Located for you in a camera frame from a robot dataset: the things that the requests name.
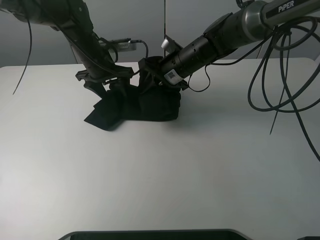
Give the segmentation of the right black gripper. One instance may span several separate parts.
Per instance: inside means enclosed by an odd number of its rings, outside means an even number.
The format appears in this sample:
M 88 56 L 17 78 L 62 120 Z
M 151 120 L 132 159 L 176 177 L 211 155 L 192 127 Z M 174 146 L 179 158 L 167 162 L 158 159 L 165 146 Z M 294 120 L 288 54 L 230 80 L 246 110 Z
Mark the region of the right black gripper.
M 184 49 L 170 53 L 166 57 L 153 56 L 149 58 L 151 77 L 156 86 L 186 90 L 188 88 L 184 77 L 190 74 L 187 64 L 190 52 Z

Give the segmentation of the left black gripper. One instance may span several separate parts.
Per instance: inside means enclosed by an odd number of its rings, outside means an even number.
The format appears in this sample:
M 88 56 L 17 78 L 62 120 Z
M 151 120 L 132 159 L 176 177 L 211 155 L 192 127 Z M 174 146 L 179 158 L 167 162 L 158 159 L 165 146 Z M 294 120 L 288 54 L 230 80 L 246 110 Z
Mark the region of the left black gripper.
M 127 88 L 130 86 L 130 78 L 134 76 L 134 70 L 131 67 L 117 65 L 109 53 L 110 50 L 114 51 L 117 59 L 116 44 L 124 43 L 124 39 L 108 41 L 103 37 L 94 37 L 92 41 L 84 42 L 68 37 L 67 40 L 85 67 L 75 75 L 78 81 L 85 81 L 85 89 L 104 99 L 107 91 L 102 83 L 113 79 L 110 81 L 109 89 L 127 96 Z

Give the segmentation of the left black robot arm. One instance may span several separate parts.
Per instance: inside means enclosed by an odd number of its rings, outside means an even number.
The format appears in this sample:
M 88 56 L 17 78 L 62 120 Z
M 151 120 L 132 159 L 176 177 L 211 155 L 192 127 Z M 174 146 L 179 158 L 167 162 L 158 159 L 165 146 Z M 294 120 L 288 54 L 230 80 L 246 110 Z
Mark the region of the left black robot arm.
M 99 97 L 104 85 L 134 76 L 130 67 L 116 65 L 94 32 L 86 3 L 82 0 L 2 0 L 0 9 L 21 22 L 49 26 L 65 36 L 85 69 L 76 73 L 78 81 Z

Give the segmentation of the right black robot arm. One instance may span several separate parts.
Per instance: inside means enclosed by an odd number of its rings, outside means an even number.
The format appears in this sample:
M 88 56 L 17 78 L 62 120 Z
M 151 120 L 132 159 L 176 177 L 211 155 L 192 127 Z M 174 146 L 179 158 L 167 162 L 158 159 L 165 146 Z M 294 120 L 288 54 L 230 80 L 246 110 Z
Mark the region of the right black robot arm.
M 157 65 L 152 77 L 160 87 L 186 89 L 184 79 L 205 65 L 230 55 L 240 47 L 268 37 L 275 26 L 319 10 L 318 0 L 251 1 L 236 13 L 227 13 L 212 23 L 185 47 L 166 37 L 170 53 Z

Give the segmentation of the dark robot base front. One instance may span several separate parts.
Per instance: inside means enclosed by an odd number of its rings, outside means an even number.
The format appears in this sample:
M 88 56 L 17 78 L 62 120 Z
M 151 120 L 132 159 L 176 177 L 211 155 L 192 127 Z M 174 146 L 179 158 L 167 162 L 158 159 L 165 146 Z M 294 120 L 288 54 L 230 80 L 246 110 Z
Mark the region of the dark robot base front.
M 74 231 L 61 240 L 250 240 L 233 229 Z

